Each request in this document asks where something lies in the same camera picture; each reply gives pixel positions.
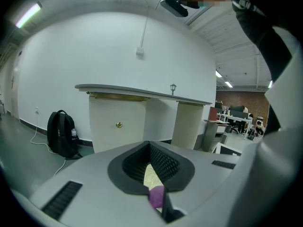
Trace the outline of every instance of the trash can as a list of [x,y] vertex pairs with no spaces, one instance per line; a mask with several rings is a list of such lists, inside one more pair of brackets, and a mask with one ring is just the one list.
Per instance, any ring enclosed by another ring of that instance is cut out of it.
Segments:
[[226,133],[231,133],[231,132],[232,132],[232,127],[229,126],[229,125],[226,126],[225,132],[226,132]]

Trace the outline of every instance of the baseboard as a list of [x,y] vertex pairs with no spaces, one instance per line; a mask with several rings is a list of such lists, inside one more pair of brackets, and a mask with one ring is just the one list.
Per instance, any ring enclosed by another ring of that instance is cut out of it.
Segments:
[[[36,130],[36,126],[29,123],[29,122],[26,122],[25,120],[23,119],[20,119],[20,122],[22,124],[24,124],[25,126],[31,128],[32,130]],[[47,135],[47,130],[45,129],[42,129],[42,128],[39,128],[37,127],[37,132],[43,134],[43,135]],[[79,145],[83,145],[83,146],[90,146],[92,147],[93,146],[93,142],[92,141],[89,141],[89,140],[82,140],[82,139],[79,139]]]

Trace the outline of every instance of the gold knob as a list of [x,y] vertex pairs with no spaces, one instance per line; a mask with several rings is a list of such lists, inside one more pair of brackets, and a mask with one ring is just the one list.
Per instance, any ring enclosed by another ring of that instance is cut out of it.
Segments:
[[116,123],[117,128],[122,128],[123,124],[121,122]]

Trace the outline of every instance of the purple object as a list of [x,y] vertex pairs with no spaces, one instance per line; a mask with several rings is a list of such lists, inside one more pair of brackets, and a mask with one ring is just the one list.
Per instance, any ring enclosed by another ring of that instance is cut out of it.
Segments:
[[150,190],[149,201],[154,209],[163,206],[164,186],[156,186]]

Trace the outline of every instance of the brick wall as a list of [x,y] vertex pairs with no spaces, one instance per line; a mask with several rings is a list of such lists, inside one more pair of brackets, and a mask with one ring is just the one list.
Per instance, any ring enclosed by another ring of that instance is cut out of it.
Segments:
[[254,124],[257,117],[263,117],[263,124],[267,125],[269,103],[264,93],[257,92],[217,92],[216,100],[222,101],[224,106],[244,105],[248,112],[254,115]]

